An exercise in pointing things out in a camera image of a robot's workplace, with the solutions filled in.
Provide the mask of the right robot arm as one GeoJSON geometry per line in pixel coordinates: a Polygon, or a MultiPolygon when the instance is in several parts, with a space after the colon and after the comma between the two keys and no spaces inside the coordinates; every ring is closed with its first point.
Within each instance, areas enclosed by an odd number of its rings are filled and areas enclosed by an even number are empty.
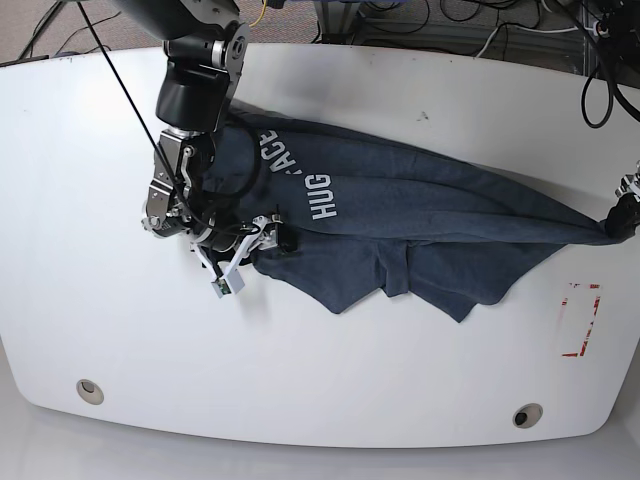
{"type": "Polygon", "coordinates": [[[118,7],[144,30],[162,40],[167,68],[156,115],[166,124],[154,140],[154,176],[149,185],[143,227],[161,238],[189,234],[207,253],[238,248],[297,248],[294,233],[278,213],[242,221],[240,200],[255,186],[259,172],[256,130],[230,113],[241,77],[249,25],[233,1],[120,1],[118,7]],[[204,177],[214,164],[216,142],[226,124],[240,128],[253,144],[251,171],[229,193],[213,193],[204,177]]]}

